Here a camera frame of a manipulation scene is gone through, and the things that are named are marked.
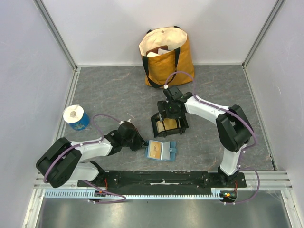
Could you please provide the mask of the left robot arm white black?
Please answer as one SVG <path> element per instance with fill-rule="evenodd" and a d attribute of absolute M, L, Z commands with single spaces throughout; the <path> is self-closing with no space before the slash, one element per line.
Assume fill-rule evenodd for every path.
<path fill-rule="evenodd" d="M 59 138 L 39 158 L 36 168 L 43 175 L 43 182 L 53 188 L 61 187 L 69 180 L 87 180 L 98 187 L 105 180 L 103 170 L 99 165 L 85 160 L 111 156 L 124 147 L 135 152 L 147 146 L 147 141 L 142 138 L 137 128 L 124 121 L 117 130 L 95 140 L 74 142 L 65 137 Z"/>

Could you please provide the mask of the black plastic tray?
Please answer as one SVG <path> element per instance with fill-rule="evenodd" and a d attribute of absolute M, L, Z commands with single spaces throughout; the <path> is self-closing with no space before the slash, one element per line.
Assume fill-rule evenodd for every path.
<path fill-rule="evenodd" d="M 152 130 L 155 138 L 167 137 L 174 134 L 183 134 L 189 125 L 186 118 L 182 119 L 169 119 L 165 118 L 160 120 L 159 113 L 151 117 Z"/>

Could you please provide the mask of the teal leather card holder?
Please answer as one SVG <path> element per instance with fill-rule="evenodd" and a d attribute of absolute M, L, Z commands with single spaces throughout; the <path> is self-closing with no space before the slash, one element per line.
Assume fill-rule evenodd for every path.
<path fill-rule="evenodd" d="M 157 161 L 164 161 L 164 162 L 173 162 L 175 161 L 176 153 L 177 153 L 177 142 L 176 141 L 166 141 L 166 142 L 161 142 L 161 158 L 158 159 L 153 159 Z M 147 158 L 148 155 L 148 147 L 145 150 L 145 155 Z"/>

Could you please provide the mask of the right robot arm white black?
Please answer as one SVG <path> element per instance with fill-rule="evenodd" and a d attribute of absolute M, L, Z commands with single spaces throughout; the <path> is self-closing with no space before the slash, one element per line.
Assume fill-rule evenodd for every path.
<path fill-rule="evenodd" d="M 223 187 L 230 186 L 239 173 L 239 158 L 248 147 L 254 135 L 253 128 L 243 109 L 238 105 L 220 106 L 199 98 L 191 92 L 183 94 L 177 86 L 164 85 L 164 101 L 158 101 L 159 120 L 181 121 L 186 114 L 199 116 L 215 124 L 219 140 L 224 147 L 224 155 L 218 167 L 218 183 Z"/>

